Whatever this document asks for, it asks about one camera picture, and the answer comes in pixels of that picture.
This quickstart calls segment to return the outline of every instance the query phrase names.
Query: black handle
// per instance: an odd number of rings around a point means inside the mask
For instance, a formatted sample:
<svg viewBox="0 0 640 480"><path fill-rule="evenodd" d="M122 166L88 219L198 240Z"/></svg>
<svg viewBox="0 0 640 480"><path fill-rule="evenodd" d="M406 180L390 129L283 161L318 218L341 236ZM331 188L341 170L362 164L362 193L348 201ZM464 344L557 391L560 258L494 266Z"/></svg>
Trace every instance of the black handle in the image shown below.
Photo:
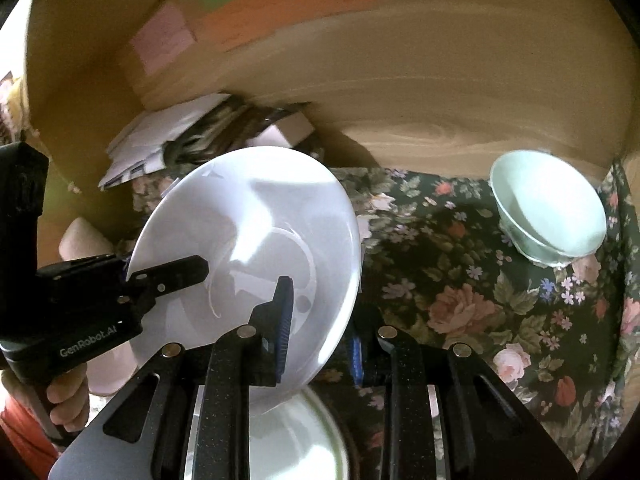
<svg viewBox="0 0 640 480"><path fill-rule="evenodd" d="M242 354L257 342L257 336L244 338L233 331L211 348L198 420L193 480L250 478L249 386L242 378Z"/></svg>
<svg viewBox="0 0 640 480"><path fill-rule="evenodd" d="M49 159L25 142L0 146L0 335L34 322L36 240Z"/></svg>
<svg viewBox="0 0 640 480"><path fill-rule="evenodd" d="M53 444L60 447L68 447L80 433L79 431L70 433L64 426L56 426L49 416L51 410L56 406L47 399L46 386L25 386L31 411L38 419L45 435Z"/></svg>
<svg viewBox="0 0 640 480"><path fill-rule="evenodd" d="M388 336L379 333L378 342L391 357L391 380L385 398L389 401L385 405L388 449L383 451L386 463L381 473L388 472L389 480L434 480L435 452L430 446L433 425L420 345L395 329Z"/></svg>
<svg viewBox="0 0 640 480"><path fill-rule="evenodd" d="M440 387L452 479L575 480L572 464L490 366L457 344Z"/></svg>

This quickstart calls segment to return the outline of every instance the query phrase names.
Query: flower pattern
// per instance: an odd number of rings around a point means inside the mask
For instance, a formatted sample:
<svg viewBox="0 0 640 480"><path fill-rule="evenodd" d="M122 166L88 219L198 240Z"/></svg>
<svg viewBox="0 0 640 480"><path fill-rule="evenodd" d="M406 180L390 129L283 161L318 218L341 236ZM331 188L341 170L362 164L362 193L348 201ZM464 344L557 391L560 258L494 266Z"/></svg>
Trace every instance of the flower pattern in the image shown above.
<svg viewBox="0 0 640 480"><path fill-rule="evenodd" d="M625 371L640 344L640 234L622 165L598 189L604 243L562 270L516 251L486 181L333 171L368 221L358 300L421 344L471 346L586 478L624 430ZM147 181L141 187L146 194L134 200L148 212L146 197L155 205L159 193ZM370 480L379 473L384 388L355 388L348 369L345 336L313 386L344 423L360 477Z"/></svg>

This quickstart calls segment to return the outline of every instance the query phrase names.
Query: finger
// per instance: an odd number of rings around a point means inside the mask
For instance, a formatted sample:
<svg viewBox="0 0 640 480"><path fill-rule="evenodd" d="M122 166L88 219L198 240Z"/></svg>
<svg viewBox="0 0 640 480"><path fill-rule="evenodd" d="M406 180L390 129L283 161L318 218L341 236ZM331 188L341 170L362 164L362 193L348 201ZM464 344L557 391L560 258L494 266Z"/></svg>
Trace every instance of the finger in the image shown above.
<svg viewBox="0 0 640 480"><path fill-rule="evenodd" d="M68 371L66 374L62 374L53 379L47 388L47 399L49 399L49 402L53 402L54 404L64 402L76 393L80 384L82 384L82 381L85 379L86 363L81 364L73 370Z"/></svg>
<svg viewBox="0 0 640 480"><path fill-rule="evenodd" d="M7 390L9 395L20 402L20 404L28 410L31 409L31 403L29 402L29 397L25 392L24 385L12 370L3 370L1 381L2 386L4 386L4 389Z"/></svg>
<svg viewBox="0 0 640 480"><path fill-rule="evenodd" d="M89 420L89 409L89 399L87 399L80 411L80 415L76 416L76 418L70 423L65 424L65 430L69 432L83 430Z"/></svg>
<svg viewBox="0 0 640 480"><path fill-rule="evenodd" d="M73 396L60 402L51 410L50 418L55 425L70 424L80 413L89 399L89 387L85 379Z"/></svg>

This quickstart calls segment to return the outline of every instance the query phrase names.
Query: orange sticky note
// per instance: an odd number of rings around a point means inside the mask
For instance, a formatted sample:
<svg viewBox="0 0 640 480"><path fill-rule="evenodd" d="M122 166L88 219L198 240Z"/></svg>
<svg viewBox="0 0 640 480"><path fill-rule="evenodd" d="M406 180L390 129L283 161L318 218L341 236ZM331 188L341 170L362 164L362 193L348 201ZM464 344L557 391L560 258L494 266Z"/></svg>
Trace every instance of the orange sticky note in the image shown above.
<svg viewBox="0 0 640 480"><path fill-rule="evenodd" d="M203 18L221 50L258 40L279 28L331 14L366 10L375 0L232 0Z"/></svg>
<svg viewBox="0 0 640 480"><path fill-rule="evenodd" d="M187 50L195 39L180 9L164 4L129 41L138 54L145 73L152 75Z"/></svg>

